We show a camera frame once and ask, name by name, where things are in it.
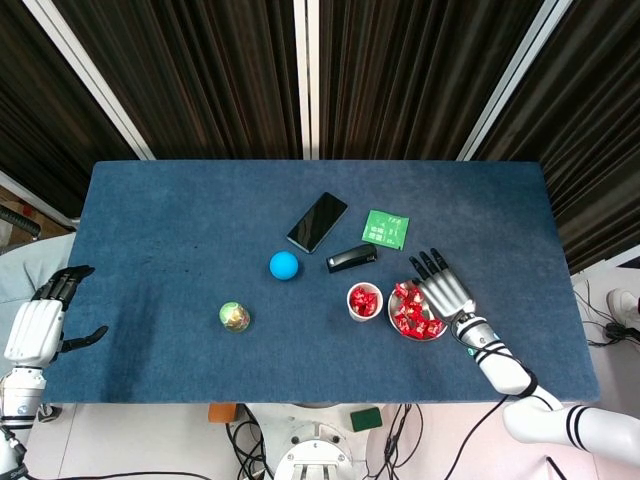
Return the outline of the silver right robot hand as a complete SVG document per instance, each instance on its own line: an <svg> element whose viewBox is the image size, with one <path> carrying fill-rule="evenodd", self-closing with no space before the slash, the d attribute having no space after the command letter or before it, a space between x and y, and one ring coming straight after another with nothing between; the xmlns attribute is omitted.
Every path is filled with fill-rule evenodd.
<svg viewBox="0 0 640 480"><path fill-rule="evenodd" d="M437 249L420 251L409 261L419 277L414 284L438 318L453 321L475 314L475 300Z"/></svg>

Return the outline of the white frame post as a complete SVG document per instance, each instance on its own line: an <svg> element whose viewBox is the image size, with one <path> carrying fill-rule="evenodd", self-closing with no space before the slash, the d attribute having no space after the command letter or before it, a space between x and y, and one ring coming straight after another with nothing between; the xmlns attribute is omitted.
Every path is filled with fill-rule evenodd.
<svg viewBox="0 0 640 480"><path fill-rule="evenodd" d="M304 160L320 158L320 0L293 0Z"/></svg>
<svg viewBox="0 0 640 480"><path fill-rule="evenodd" d="M476 158L508 101L573 3L574 0L543 0L461 147L457 161Z"/></svg>
<svg viewBox="0 0 640 480"><path fill-rule="evenodd" d="M21 0L139 160L155 160L144 136L53 0Z"/></svg>

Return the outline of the black smartphone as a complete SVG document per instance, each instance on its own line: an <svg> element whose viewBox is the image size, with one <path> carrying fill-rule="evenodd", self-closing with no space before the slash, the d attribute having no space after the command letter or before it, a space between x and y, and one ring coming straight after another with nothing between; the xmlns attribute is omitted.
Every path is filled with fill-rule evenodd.
<svg viewBox="0 0 640 480"><path fill-rule="evenodd" d="M286 238L305 253L312 254L347 209L344 201L324 192L291 228Z"/></svg>

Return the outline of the black power adapter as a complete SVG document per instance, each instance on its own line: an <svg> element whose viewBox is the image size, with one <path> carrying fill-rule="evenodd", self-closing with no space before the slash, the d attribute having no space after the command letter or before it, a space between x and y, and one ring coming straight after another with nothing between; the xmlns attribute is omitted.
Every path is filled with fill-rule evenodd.
<svg viewBox="0 0 640 480"><path fill-rule="evenodd" d="M605 335L612 343L631 341L632 343L640 345L640 330L627 327L621 323L609 322L606 324Z"/></svg>

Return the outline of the blue felt table cloth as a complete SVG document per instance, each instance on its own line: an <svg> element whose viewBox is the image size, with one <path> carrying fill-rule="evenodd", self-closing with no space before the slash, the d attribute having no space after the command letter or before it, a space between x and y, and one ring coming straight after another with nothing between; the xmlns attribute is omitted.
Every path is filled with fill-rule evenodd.
<svg viewBox="0 0 640 480"><path fill-rule="evenodd" d="M348 205L308 254L288 232L324 193ZM370 210L408 217L402 251L329 273L362 244ZM415 276L409 257L437 249L497 335L563 401L599 387L544 178L535 163L158 160L96 164L70 261L95 268L64 322L69 337L106 325L96 344L47 369L59 403L494 401L451 335L404 338L386 315L359 323L347 292L384 294ZM299 261L272 276L278 251ZM226 302L246 330L220 322Z"/></svg>

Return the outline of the green round can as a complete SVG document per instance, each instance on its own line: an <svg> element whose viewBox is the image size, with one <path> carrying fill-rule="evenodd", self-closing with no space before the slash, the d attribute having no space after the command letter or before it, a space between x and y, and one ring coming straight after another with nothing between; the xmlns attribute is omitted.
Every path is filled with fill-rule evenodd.
<svg viewBox="0 0 640 480"><path fill-rule="evenodd" d="M251 317L246 308L238 302L226 302L219 310L219 319L223 327L233 333L247 329Z"/></svg>

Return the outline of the person's blue jeans leg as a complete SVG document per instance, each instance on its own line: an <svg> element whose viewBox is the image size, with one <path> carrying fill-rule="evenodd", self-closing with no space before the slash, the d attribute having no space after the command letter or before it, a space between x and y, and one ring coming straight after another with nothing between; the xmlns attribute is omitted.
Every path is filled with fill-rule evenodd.
<svg viewBox="0 0 640 480"><path fill-rule="evenodd" d="M75 237L39 240L0 255L0 321L12 321L21 304L68 265Z"/></svg>

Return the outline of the black ribbed tube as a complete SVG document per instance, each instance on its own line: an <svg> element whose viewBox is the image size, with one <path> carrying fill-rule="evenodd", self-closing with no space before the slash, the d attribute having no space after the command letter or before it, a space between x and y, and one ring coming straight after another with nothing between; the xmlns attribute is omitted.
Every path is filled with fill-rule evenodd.
<svg viewBox="0 0 640 480"><path fill-rule="evenodd" d="M3 205L0 205L0 220L27 232L34 240L40 238L41 226L38 223Z"/></svg>

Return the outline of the green sachet packet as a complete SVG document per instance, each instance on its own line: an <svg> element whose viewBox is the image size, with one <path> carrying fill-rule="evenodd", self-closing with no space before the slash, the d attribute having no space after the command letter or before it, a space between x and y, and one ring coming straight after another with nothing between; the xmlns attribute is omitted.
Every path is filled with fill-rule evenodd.
<svg viewBox="0 0 640 480"><path fill-rule="evenodd" d="M367 243L402 251L409 227L409 218L384 211L370 210L362 233Z"/></svg>

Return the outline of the white paper cup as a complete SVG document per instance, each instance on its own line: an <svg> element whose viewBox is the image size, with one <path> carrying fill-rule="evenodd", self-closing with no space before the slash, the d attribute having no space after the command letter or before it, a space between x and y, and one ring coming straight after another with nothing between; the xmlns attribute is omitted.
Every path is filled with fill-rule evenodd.
<svg viewBox="0 0 640 480"><path fill-rule="evenodd" d="M354 289L356 289L357 287L361 287L361 288L363 288L366 292L372 292L372 293L375 293L375 294L378 296L378 306L377 306L377 310L376 310L376 312L375 312L375 314L374 314L373 316L371 316L371 317L362 317L362 316L361 316L361 315L359 315L357 312L355 312L355 311L352 309L352 307L350 306L350 295L351 295L351 292L352 292ZM379 289L377 286L375 286L374 284L371 284L371 283L368 283L368 282L360 282L360 283L357 283L357 284L353 285L353 286L350 288L350 290L348 291L348 293L347 293L347 307L348 307L348 313L349 313L349 315L351 316L351 318L352 318L354 321L357 321L357 322L366 322L366 321L368 321L368 320L371 320L371 319L375 318L376 316L378 316L378 315L380 314L380 312L381 312L381 310L382 310L383 305L384 305L384 299L383 299L382 293L381 293L380 289Z"/></svg>

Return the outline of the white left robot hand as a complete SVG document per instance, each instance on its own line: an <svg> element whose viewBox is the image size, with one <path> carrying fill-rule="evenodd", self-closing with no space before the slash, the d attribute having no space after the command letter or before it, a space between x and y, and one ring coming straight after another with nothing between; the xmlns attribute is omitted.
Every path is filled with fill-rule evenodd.
<svg viewBox="0 0 640 480"><path fill-rule="evenodd" d="M106 325L85 337L66 339L64 334L65 315L77 287L94 271L89 265L58 270L20 306L4 350L4 358L11 365L44 369L59 354L89 347L103 338L108 331Z"/></svg>

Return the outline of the bowl of red candies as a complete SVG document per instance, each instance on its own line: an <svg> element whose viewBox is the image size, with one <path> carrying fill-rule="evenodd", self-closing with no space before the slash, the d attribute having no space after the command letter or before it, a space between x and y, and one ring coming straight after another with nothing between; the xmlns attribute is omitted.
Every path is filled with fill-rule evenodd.
<svg viewBox="0 0 640 480"><path fill-rule="evenodd" d="M418 287L414 284L414 282L413 282L413 281L411 281L411 280L408 280L408 281L405 281L405 282L401 282L401 283L404 283L404 284L407 286L407 288L408 288L408 289L410 289L410 288L412 288L412 287L418 288ZM424 293L423 293L423 292L422 292L422 295L423 295L423 297L424 297L424 301L421 303L421 305L422 305L423 315L424 315L424 317L425 317L425 320L424 320L424 321L419 321L419 322L428 322L428 321L430 321L430 320L440 320L440 321L442 321L442 320L441 320L439 317L437 317L437 316L435 315L435 313L432 311L431 306L430 306L430 304L428 303L428 301L427 301L427 299L426 299L426 296L424 295ZM396 314L398 314L398 313L401 313L401 314L404 314L404 315L407 317L407 315L406 315L406 307L407 307L408 305L409 305L409 302L408 302L406 299L401 300L401 299L397 298L397 297L394 295L394 289L393 289L393 290L392 290L392 292L391 292L391 294L389 295L389 298L388 298L388 303L387 303L387 315L388 315L389 321L391 322L392 327L393 327L393 328L394 328L394 329L395 329L395 330L396 330L396 331L397 331L401 336L403 336L404 338L407 338L407 339L409 339L409 340L413 340L413 341L429 342L429 341L433 341L433 340L438 339L439 337L441 337L441 336L446 332L447 328L446 328L446 330L445 330L445 331L444 331L444 332L443 332L443 333L442 333L438 338L426 338L425 340L418 340L418 339L416 339L416 338L413 338L413 337L411 337L411 336L409 335L409 332L408 332L407 334L402 334L402 333L399 331L399 329L397 328L397 326L395 325L394 316L395 316ZM409 319L409 322L410 322L410 326L411 326L411 328L412 328L412 327L414 327L414 326L415 326L415 324L417 323L417 322L415 322L415 321L412 321L411 319Z"/></svg>

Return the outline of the white shoe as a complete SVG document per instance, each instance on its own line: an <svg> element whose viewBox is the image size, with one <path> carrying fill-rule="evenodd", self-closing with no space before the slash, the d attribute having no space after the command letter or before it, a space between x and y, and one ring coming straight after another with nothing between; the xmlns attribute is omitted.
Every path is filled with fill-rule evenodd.
<svg viewBox="0 0 640 480"><path fill-rule="evenodd" d="M611 316L627 327L640 327L640 297L623 289L611 290L606 296Z"/></svg>

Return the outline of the blue ball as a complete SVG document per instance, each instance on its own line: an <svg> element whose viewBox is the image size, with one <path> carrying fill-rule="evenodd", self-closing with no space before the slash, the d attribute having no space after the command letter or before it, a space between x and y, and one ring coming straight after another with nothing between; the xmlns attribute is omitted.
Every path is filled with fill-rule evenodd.
<svg viewBox="0 0 640 480"><path fill-rule="evenodd" d="M289 251L274 253L269 262L269 270L272 276L281 281L293 279L299 271L297 257Z"/></svg>

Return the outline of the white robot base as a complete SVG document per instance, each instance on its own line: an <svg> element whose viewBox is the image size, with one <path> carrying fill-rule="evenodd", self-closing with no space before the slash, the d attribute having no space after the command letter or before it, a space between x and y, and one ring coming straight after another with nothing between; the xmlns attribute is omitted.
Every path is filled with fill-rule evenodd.
<svg viewBox="0 0 640 480"><path fill-rule="evenodd" d="M351 414L366 403L249 403L264 439L273 480L363 480L369 431Z"/></svg>

